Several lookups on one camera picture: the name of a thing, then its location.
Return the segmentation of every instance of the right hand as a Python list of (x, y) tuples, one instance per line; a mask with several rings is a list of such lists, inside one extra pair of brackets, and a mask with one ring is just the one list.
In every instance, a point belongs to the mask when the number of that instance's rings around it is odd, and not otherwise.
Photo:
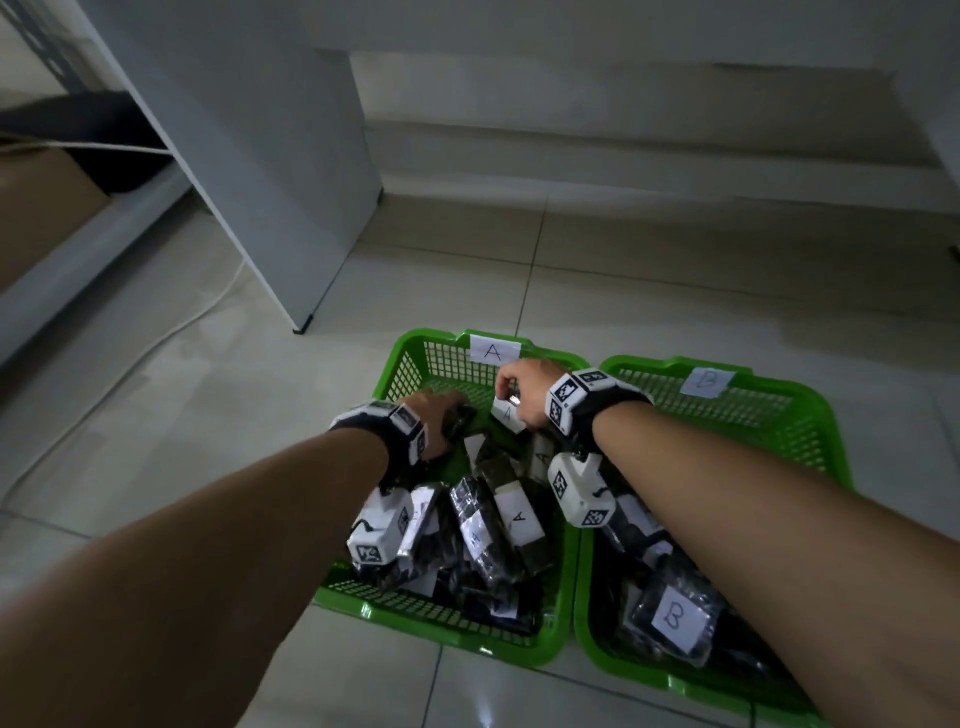
[(557, 379), (570, 370), (552, 359), (518, 359), (504, 364), (496, 373), (496, 398), (507, 399), (510, 380), (516, 379), (520, 391), (520, 407), (516, 415), (530, 428), (546, 427), (550, 421), (543, 411), (546, 393)]

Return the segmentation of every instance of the left arm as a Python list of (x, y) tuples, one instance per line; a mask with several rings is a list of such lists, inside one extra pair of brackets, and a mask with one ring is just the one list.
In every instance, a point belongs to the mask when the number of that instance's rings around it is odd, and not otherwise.
[[(407, 398), (425, 457), (461, 399)], [(0, 611), (4, 724), (234, 725), (387, 465), (334, 430), (85, 547)]]

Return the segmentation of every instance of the right arm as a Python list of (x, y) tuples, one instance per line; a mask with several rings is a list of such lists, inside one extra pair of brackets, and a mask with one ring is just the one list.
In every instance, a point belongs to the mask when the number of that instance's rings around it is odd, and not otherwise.
[[(521, 360), (500, 377), (542, 426), (562, 373)], [(960, 544), (649, 404), (601, 412), (593, 436), (828, 720), (960, 725)]]

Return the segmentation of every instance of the white tile floor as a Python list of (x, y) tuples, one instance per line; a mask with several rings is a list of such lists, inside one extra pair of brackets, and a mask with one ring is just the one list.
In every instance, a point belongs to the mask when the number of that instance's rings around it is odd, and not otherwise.
[[(858, 278), (870, 254), (857, 246), (869, 240), (844, 243), (847, 255), (765, 246), (752, 231), (717, 248), (690, 227), (651, 234), (649, 223), (520, 207), (388, 198), (304, 336), (246, 272), (20, 477), (236, 270), (215, 221), (181, 205), (0, 376), (0, 599), (87, 538), (324, 428), (369, 394), (394, 340), (415, 327), (517, 331), (594, 363), (687, 355), (805, 382), (833, 405), (859, 490), (960, 537), (960, 338), (943, 323), (960, 310), (960, 267), (938, 257), (952, 221), (934, 221), (936, 236), (904, 223), (883, 260), (905, 264)], [(745, 252), (747, 277), (730, 264)], [(821, 279), (825, 266), (840, 273)], [(244, 725), (547, 721), (749, 723), (605, 675), (573, 641), (527, 671), (312, 607)]]

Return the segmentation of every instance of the left hand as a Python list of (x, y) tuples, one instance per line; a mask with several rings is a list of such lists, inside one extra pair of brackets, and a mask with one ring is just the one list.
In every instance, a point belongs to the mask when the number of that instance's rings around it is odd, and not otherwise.
[(418, 414), (426, 427), (428, 442), (423, 452), (424, 460), (432, 460), (446, 452), (449, 443), (444, 439), (444, 415), (457, 404), (467, 401), (467, 395), (456, 389), (435, 394), (429, 387), (400, 400)]

